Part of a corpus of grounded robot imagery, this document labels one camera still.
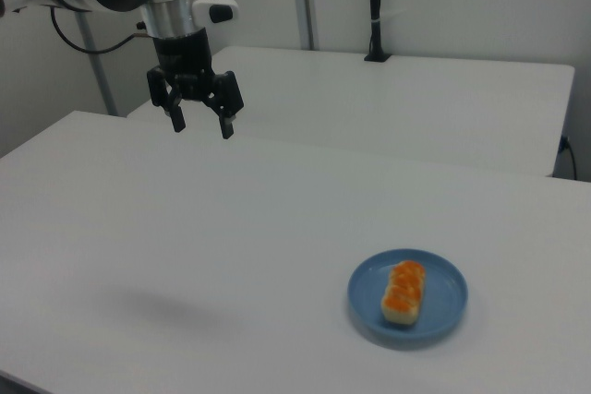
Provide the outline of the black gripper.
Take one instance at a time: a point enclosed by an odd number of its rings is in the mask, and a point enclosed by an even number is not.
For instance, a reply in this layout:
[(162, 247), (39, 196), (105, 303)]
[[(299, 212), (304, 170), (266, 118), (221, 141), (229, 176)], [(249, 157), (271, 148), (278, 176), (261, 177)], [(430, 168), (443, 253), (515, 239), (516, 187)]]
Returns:
[(180, 133), (186, 128), (181, 98), (191, 101), (205, 98), (205, 105), (219, 118), (223, 139), (229, 139), (244, 102), (234, 72), (214, 75), (207, 31), (201, 29), (184, 37), (153, 42), (159, 67), (147, 73), (152, 104), (164, 110), (174, 131)]

